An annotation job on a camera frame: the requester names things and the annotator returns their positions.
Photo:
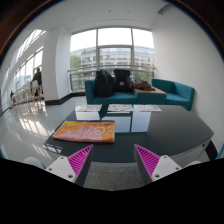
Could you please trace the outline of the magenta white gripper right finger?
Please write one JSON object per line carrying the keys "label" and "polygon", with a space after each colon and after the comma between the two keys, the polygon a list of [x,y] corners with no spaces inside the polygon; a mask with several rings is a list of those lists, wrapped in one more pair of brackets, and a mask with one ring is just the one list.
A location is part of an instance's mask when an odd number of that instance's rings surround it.
{"label": "magenta white gripper right finger", "polygon": [[159,156],[137,144],[134,145],[134,158],[144,185],[181,170],[168,155]]}

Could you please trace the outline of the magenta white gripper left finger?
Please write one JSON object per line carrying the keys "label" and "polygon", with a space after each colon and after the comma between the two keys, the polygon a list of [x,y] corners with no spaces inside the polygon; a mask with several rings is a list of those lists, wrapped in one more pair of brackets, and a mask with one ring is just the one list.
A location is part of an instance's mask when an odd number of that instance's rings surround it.
{"label": "magenta white gripper left finger", "polygon": [[72,155],[59,156],[46,171],[67,181],[83,186],[92,161],[93,146],[89,145]]}

